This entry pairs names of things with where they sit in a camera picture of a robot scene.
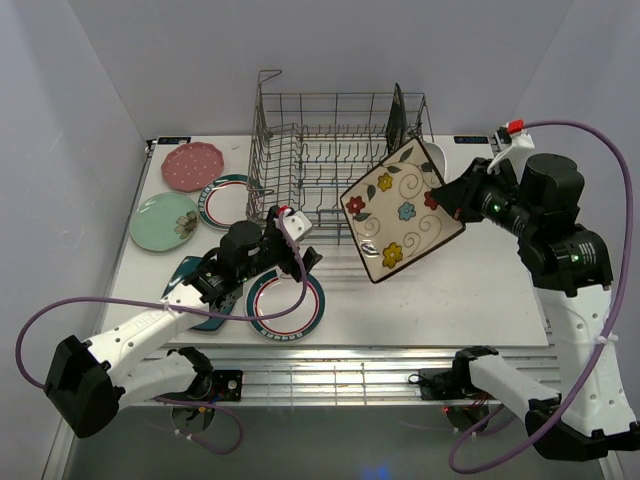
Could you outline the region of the white oval plate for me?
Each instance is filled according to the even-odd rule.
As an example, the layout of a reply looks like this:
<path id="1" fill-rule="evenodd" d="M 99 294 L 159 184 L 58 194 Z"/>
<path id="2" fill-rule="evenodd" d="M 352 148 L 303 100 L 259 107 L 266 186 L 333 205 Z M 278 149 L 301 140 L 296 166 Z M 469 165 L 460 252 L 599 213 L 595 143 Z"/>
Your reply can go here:
<path id="1" fill-rule="evenodd" d="M 436 143 L 425 142 L 423 146 L 425 147 L 425 150 L 437 167 L 442 178 L 447 179 L 447 159 L 445 152 Z"/>

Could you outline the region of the beige floral square plate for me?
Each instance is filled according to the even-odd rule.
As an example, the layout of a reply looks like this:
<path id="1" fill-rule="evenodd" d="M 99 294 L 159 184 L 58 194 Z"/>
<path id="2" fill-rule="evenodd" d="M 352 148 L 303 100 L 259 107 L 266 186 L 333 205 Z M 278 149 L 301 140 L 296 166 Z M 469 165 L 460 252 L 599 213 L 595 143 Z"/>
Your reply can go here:
<path id="1" fill-rule="evenodd" d="M 417 138 L 351 184 L 340 196 L 369 280 L 378 284 L 465 231 L 433 198 L 444 179 Z"/>

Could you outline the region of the black floral square plate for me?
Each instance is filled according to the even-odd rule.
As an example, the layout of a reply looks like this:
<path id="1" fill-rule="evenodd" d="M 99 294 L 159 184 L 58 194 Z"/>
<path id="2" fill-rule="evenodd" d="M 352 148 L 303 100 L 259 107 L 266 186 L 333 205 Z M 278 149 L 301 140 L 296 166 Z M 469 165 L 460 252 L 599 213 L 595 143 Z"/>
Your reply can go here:
<path id="1" fill-rule="evenodd" d="M 394 86 L 392 105 L 385 129 L 385 140 L 389 154 L 397 151 L 405 142 L 407 130 L 404 94 L 398 83 Z"/>

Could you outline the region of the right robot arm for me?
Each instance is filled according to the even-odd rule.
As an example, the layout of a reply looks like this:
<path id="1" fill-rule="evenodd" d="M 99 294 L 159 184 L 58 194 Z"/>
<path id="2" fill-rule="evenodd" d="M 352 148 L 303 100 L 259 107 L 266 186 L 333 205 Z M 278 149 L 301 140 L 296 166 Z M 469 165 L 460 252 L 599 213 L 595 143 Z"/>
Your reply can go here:
<path id="1" fill-rule="evenodd" d="M 464 397 L 488 393 L 519 417 L 544 458 L 587 461 L 639 448 L 639 422 L 628 404 L 614 339 L 613 274 L 604 240 L 579 225 L 584 178 L 564 156 L 536 154 L 516 174 L 475 159 L 456 180 L 432 191 L 464 223 L 487 219 L 513 234 L 550 323 L 561 387 L 554 390 L 511 367 L 489 346 L 460 350 L 450 373 Z"/>

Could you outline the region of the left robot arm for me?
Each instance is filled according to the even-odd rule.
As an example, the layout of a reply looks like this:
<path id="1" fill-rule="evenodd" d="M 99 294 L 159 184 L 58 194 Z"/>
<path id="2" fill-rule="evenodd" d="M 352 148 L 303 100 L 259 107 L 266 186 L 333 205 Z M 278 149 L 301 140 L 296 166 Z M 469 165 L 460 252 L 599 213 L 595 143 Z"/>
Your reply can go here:
<path id="1" fill-rule="evenodd" d="M 306 283 L 321 260 L 299 249 L 312 230 L 305 214 L 290 207 L 269 210 L 265 226 L 234 223 L 197 267 L 174 283 L 156 304 L 86 340 L 71 335 L 56 347 L 44 393 L 79 438 L 106 427 L 128 406 L 168 394 L 200 400 L 212 392 L 214 369 L 192 347 L 160 360 L 150 354 L 208 318 L 228 319 L 244 284 L 273 268 Z"/>

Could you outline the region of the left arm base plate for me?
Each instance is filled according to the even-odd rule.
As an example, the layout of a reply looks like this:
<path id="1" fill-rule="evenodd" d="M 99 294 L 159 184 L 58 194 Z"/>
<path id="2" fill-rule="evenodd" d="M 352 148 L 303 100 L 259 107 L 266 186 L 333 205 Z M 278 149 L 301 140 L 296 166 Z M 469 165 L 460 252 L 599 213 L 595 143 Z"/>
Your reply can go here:
<path id="1" fill-rule="evenodd" d="M 215 370 L 211 380 L 213 402 L 240 402 L 244 372 L 242 370 Z"/>

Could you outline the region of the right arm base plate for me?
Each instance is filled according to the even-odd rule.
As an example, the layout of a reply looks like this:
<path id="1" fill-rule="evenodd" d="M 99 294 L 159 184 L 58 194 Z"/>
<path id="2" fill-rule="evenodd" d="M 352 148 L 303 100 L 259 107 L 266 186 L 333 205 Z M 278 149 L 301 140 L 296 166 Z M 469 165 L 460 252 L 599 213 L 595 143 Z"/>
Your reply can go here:
<path id="1" fill-rule="evenodd" d="M 408 376 L 418 388 L 421 400 L 461 400 L 476 396 L 479 390 L 462 373 L 451 369 L 420 369 Z"/>

